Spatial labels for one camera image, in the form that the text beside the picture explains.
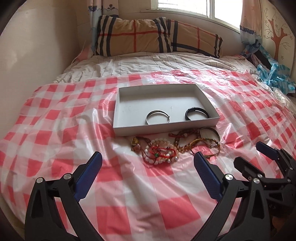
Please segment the right patterned curtain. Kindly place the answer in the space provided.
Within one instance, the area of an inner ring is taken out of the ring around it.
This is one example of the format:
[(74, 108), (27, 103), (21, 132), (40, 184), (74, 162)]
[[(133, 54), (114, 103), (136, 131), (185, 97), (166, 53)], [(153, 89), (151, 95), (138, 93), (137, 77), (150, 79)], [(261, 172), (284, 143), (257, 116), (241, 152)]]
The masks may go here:
[(245, 46), (242, 55), (250, 57), (262, 45), (262, 12), (261, 1), (243, 0), (240, 23), (240, 39)]

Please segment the window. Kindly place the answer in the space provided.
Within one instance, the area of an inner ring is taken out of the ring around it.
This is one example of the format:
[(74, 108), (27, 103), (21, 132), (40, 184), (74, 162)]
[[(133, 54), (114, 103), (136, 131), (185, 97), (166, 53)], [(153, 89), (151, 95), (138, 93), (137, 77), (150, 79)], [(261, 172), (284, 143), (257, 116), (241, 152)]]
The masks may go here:
[(186, 16), (198, 16), (239, 32), (243, 1), (238, 0), (180, 0), (150, 1), (141, 12), (163, 12)]

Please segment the red string bracelet green bead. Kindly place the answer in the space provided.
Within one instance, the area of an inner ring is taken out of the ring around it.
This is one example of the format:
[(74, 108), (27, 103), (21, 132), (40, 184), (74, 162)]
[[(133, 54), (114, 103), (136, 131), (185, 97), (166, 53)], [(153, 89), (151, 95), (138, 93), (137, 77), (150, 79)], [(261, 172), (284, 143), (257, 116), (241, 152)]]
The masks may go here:
[(178, 161), (178, 150), (169, 143), (153, 143), (144, 149), (145, 161), (153, 165)]

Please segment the tree decorated headboard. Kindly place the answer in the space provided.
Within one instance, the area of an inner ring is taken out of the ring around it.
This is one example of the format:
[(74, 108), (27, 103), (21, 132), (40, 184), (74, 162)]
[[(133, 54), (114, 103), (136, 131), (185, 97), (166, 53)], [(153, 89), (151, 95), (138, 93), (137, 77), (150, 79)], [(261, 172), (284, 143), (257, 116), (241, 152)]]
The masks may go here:
[(269, 1), (261, 1), (262, 45), (278, 63), (292, 72), (295, 59), (295, 36), (280, 12)]

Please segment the blue white crumpled cloth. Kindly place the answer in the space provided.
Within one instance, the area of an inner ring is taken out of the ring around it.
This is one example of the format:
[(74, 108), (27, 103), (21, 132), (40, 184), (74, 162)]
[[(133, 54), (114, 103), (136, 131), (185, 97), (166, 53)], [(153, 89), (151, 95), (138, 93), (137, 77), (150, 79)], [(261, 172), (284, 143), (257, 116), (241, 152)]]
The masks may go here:
[(271, 88), (278, 88), (284, 94), (295, 93), (295, 83), (290, 78), (290, 69), (278, 63), (256, 40), (245, 44), (242, 55), (256, 68), (260, 80)]

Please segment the red white checkered plastic sheet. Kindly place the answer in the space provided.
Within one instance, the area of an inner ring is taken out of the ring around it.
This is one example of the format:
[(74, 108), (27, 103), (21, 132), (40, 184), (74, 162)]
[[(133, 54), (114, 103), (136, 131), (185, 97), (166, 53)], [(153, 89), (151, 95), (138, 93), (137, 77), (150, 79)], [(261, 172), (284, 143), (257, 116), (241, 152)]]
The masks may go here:
[[(178, 161), (145, 161), (146, 146), (173, 144), (175, 135), (120, 138), (113, 116), (119, 88), (148, 84), (200, 87), (220, 115), (220, 144), (209, 147), (205, 138), (186, 133)], [(295, 155), (295, 117), (249, 73), (173, 70), (52, 83), (32, 94), (1, 140), (1, 194), (24, 221), (38, 177), (61, 178), (99, 151), (102, 168), (80, 205), (105, 240), (190, 240), (216, 204), (193, 166), (193, 152), (209, 155), (236, 178), (237, 156), (280, 178), (276, 163), (256, 150), (259, 141)]]

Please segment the engraved silver bangle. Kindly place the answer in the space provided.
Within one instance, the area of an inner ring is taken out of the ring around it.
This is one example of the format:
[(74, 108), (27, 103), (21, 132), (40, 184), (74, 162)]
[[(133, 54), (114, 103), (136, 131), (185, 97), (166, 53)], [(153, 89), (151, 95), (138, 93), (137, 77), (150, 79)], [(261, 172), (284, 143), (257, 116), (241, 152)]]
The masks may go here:
[(209, 147), (216, 147), (220, 144), (220, 135), (214, 127), (203, 127), (200, 129), (201, 138), (205, 138), (205, 143)]

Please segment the white striped bed sheet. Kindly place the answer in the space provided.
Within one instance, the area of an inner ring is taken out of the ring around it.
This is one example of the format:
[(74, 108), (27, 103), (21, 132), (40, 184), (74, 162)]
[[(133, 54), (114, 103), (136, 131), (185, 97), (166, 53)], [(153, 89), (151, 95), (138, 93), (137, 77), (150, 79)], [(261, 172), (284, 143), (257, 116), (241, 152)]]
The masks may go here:
[(150, 53), (138, 52), (113, 57), (92, 56), (75, 61), (54, 79), (54, 83), (73, 83), (92, 78), (111, 77), (135, 73), (169, 70), (230, 70), (249, 72), (258, 76), (257, 69), (240, 55), (221, 58), (187, 52)]

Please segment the white cardboard box tray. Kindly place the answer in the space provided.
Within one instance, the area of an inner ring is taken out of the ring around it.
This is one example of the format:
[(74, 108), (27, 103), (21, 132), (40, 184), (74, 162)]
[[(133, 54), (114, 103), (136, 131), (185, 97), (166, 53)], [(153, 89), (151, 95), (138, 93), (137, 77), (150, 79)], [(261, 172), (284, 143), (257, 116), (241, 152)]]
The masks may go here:
[[(170, 122), (146, 125), (153, 110), (165, 111)], [(219, 120), (213, 102), (196, 84), (152, 84), (118, 89), (113, 129), (125, 137), (215, 126)]]

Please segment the plaid beige pillow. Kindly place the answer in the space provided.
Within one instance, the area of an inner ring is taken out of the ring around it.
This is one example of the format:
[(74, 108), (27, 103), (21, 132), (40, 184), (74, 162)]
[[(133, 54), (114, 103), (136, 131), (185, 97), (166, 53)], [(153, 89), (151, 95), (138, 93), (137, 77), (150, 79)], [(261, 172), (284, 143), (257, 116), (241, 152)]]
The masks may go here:
[(123, 20), (101, 16), (94, 52), (104, 57), (138, 52), (189, 52), (222, 57), (223, 39), (200, 27), (159, 17), (153, 20)]

